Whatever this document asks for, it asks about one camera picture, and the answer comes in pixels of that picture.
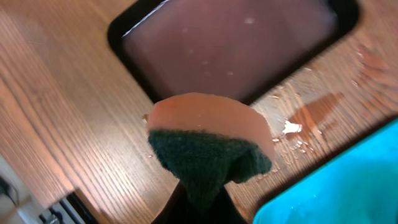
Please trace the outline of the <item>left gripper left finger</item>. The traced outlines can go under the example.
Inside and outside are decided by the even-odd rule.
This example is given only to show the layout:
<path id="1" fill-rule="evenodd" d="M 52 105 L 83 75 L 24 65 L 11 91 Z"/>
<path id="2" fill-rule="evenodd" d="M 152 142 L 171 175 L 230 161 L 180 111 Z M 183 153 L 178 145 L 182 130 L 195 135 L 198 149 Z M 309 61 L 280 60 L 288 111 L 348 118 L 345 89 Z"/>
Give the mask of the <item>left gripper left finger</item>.
<path id="1" fill-rule="evenodd" d="M 183 224 L 186 220 L 188 199 L 183 185 L 179 182 L 164 208 L 154 218 L 152 224 Z"/>

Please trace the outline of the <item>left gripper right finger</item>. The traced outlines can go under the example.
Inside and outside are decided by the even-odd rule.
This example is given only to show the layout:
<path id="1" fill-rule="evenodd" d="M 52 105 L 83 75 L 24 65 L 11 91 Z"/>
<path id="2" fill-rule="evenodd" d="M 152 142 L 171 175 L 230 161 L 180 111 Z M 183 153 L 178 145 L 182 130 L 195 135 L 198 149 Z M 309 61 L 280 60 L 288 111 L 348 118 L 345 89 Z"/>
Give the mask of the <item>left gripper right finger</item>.
<path id="1" fill-rule="evenodd" d="M 224 187 L 215 198 L 214 216 L 219 224 L 247 224 Z"/>

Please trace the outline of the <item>green and pink sponge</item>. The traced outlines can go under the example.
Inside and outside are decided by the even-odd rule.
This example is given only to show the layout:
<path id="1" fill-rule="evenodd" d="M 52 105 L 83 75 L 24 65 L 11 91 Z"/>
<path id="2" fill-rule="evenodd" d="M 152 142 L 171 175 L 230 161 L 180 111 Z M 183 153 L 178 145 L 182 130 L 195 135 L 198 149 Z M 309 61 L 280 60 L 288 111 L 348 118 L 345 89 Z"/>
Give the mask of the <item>green and pink sponge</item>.
<path id="1" fill-rule="evenodd" d="M 186 93 L 161 100 L 148 115 L 147 130 L 162 167 L 180 180 L 200 213 L 228 182 L 239 184 L 272 169 L 274 144 L 266 119 L 231 98 Z"/>

